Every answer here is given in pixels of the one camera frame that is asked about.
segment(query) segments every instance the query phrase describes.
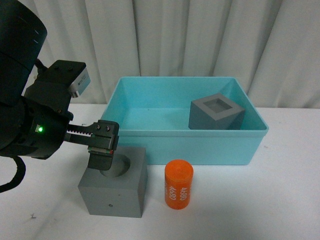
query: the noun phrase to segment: white table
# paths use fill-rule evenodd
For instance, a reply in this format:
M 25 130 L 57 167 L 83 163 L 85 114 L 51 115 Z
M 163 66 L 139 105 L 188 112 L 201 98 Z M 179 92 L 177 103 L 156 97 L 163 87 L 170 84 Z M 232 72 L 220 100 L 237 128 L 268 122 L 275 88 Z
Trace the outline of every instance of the white table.
M 71 104 L 74 124 L 105 105 Z M 142 218 L 89 215 L 78 190 L 89 153 L 65 142 L 49 159 L 23 157 L 26 176 L 0 194 L 1 240 L 319 240 L 320 109 L 258 108 L 270 127 L 247 166 L 194 166 L 191 201 L 164 201 L 164 167 L 148 166 Z M 16 171 L 0 157 L 0 184 Z

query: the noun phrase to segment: square hole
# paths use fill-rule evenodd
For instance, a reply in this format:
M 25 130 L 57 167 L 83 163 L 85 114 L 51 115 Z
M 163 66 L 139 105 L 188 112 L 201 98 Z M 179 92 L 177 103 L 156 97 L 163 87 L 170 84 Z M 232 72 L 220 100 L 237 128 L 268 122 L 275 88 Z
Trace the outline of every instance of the square hole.
M 212 111 L 214 111 L 216 114 L 232 108 L 230 105 L 222 101 L 220 98 L 204 102 L 203 104 L 210 108 Z

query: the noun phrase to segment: circular hole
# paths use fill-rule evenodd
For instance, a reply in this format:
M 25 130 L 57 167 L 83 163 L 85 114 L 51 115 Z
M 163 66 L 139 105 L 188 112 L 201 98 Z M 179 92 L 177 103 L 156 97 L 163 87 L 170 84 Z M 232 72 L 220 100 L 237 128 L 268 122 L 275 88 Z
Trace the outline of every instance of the circular hole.
M 108 178 L 116 178 L 125 174 L 130 168 L 130 159 L 122 154 L 115 154 L 109 170 L 100 171 L 100 173 Z

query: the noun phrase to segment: gray cube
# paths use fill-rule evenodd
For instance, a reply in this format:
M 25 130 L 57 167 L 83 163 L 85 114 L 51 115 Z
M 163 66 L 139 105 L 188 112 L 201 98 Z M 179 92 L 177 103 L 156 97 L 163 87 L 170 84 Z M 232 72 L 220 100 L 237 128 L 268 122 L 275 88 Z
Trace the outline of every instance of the gray cube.
M 190 106 L 189 128 L 192 130 L 239 130 L 245 109 L 217 93 L 193 100 Z
M 144 147 L 118 147 L 108 171 L 87 168 L 78 185 L 91 215 L 141 218 L 147 186 Z

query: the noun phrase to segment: green led light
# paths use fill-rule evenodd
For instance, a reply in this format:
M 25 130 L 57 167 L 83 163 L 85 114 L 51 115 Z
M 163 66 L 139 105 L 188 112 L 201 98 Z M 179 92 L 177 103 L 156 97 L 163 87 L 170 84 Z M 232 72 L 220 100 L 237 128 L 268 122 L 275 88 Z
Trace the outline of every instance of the green led light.
M 38 125 L 38 124 L 36 125 L 36 128 L 35 128 L 35 132 L 36 132 L 36 133 L 42 133 L 44 130 L 45 130 L 45 129 L 44 129 L 43 126 Z

